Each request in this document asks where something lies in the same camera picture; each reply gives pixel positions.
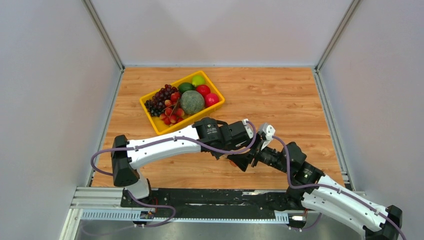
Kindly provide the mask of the dark purple grape bunch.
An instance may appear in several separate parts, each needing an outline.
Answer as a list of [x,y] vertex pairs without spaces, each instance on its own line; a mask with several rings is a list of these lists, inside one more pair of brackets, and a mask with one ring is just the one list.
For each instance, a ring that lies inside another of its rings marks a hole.
[[181,94],[177,87],[165,84],[150,99],[143,104],[151,117],[159,117],[166,110],[173,110]]

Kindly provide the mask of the red cherry bunch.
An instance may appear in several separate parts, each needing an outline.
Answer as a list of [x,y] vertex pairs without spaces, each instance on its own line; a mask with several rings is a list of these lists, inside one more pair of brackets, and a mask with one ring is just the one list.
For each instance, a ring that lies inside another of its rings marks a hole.
[[166,126],[173,126],[184,120],[185,112],[180,105],[181,94],[177,91],[170,95],[170,99],[164,101],[165,108],[161,111],[159,119]]

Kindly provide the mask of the yellow plastic fruit tray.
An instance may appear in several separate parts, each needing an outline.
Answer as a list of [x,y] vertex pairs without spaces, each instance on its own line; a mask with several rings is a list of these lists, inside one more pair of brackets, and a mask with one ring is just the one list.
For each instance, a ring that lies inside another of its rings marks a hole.
[[142,96],[139,102],[156,134],[164,135],[210,115],[225,98],[199,70]]

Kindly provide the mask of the pink red apple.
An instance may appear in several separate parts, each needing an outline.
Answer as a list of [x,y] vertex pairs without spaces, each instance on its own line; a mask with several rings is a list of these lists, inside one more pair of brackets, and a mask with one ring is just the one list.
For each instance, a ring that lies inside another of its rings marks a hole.
[[209,108],[215,104],[217,104],[220,101],[219,97],[217,94],[215,93],[209,93],[207,95],[204,96],[204,103],[205,103],[205,107]]

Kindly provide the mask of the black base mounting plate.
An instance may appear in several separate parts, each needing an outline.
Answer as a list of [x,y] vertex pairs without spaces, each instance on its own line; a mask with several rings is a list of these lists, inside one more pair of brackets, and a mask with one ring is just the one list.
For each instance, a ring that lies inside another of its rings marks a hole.
[[176,218],[193,219],[266,220],[276,211],[305,211],[284,190],[158,188],[141,202],[172,206]]

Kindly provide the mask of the dark green lime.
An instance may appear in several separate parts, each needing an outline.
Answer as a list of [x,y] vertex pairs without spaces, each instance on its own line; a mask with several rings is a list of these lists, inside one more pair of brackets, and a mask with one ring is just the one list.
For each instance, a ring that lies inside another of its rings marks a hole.
[[183,94],[187,91],[194,91],[196,88],[190,82],[183,82],[178,86],[178,91]]

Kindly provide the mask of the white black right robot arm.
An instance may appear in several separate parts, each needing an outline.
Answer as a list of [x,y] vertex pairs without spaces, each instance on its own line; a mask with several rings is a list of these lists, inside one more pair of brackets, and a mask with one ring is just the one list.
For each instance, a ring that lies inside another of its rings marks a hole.
[[295,142],[282,151],[261,148],[255,143],[246,153],[228,158],[242,171],[258,162],[287,174],[291,186],[285,194],[292,209],[315,210],[356,231],[365,240],[396,240],[405,238],[401,231],[403,212],[395,205],[371,202],[334,181],[329,175],[306,161]]

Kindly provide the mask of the green netted melon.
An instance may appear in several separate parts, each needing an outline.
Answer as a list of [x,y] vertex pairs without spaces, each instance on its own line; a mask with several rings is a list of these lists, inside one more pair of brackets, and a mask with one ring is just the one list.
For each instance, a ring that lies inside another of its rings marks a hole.
[[197,91],[189,90],[182,94],[180,106],[186,114],[194,115],[204,109],[205,100]]

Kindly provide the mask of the aluminium front frame rail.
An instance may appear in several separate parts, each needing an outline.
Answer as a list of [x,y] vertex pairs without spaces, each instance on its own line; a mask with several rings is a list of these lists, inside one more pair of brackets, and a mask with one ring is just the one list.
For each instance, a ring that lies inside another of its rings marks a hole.
[[358,240],[349,227],[315,211],[308,230],[288,228],[303,213],[275,211],[271,219],[176,218],[176,209],[142,207],[122,188],[78,187],[62,240]]

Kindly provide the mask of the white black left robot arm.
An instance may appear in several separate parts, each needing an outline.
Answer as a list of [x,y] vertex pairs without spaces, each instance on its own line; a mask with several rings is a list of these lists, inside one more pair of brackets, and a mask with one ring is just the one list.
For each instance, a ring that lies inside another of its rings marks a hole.
[[204,117],[180,130],[146,139],[114,138],[111,150],[112,177],[115,187],[124,187],[140,207],[153,201],[150,183],[140,168],[173,156],[209,152],[216,159],[222,155],[241,154],[256,140],[256,128],[248,119],[231,124]]

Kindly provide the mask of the light green apple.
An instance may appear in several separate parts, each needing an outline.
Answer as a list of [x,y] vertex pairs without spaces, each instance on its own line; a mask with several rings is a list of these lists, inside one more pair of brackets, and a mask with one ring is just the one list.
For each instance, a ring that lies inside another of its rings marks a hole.
[[206,79],[202,75],[195,75],[191,78],[191,84],[196,88],[200,85],[204,85]]

